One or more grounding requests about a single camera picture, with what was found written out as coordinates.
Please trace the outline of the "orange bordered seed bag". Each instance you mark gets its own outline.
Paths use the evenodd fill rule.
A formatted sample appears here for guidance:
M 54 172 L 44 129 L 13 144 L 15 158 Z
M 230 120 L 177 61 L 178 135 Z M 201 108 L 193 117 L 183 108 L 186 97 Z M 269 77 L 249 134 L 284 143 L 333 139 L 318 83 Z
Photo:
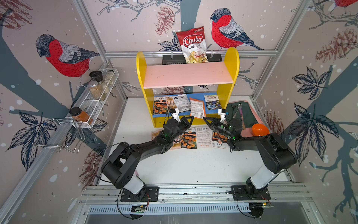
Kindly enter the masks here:
M 204 117 L 206 117 L 206 110 L 203 101 L 190 98 L 190 103 L 191 103 L 191 111 L 190 111 L 191 116 L 194 116 L 195 118 L 198 119 L 203 119 Z

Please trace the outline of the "black orange marigold seed bag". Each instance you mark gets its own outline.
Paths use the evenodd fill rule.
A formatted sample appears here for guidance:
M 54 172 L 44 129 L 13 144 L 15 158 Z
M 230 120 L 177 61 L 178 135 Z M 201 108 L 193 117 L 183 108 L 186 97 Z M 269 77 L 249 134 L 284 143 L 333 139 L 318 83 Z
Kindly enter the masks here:
M 181 148 L 197 149 L 196 128 L 191 127 L 183 134 L 180 141 Z

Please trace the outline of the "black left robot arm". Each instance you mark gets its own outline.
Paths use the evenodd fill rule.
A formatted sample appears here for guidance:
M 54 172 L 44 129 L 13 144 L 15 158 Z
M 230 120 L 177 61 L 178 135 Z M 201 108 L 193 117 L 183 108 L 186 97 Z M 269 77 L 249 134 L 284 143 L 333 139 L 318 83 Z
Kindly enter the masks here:
M 183 135 L 192 126 L 193 121 L 193 116 L 184 116 L 180 122 L 169 119 L 152 141 L 131 145 L 126 142 L 120 143 L 103 163 L 101 172 L 117 189 L 128 190 L 139 201 L 143 200 L 147 196 L 146 184 L 135 175 L 137 165 L 141 160 L 170 150 L 174 140 Z

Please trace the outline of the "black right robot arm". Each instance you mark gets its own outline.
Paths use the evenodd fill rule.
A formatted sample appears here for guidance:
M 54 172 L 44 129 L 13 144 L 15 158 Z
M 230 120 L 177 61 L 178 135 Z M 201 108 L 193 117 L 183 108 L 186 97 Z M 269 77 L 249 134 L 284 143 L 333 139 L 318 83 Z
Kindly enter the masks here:
M 263 165 L 251 176 L 245 185 L 243 193 L 250 199 L 259 197 L 267 192 L 268 184 L 278 174 L 297 163 L 296 154 L 276 133 L 264 136 L 243 137 L 242 121 L 231 119 L 226 125 L 219 118 L 204 117 L 203 120 L 208 127 L 227 138 L 226 143 L 232 151 L 258 151 Z

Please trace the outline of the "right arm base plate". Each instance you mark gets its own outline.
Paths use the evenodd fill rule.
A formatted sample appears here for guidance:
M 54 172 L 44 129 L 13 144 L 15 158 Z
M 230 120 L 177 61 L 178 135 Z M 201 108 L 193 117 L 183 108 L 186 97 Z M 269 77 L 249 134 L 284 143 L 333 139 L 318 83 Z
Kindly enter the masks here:
M 233 185 L 228 194 L 231 194 L 235 201 L 271 200 L 267 187 L 263 189 L 255 189 L 247 185 Z

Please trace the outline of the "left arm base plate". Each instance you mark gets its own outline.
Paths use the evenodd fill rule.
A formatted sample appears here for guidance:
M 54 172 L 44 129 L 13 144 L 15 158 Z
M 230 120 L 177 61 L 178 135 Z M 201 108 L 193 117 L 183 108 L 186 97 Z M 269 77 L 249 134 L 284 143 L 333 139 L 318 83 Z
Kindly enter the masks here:
M 157 202 L 159 194 L 159 187 L 144 188 L 138 194 L 132 194 L 129 190 L 123 189 L 120 197 L 120 202 Z

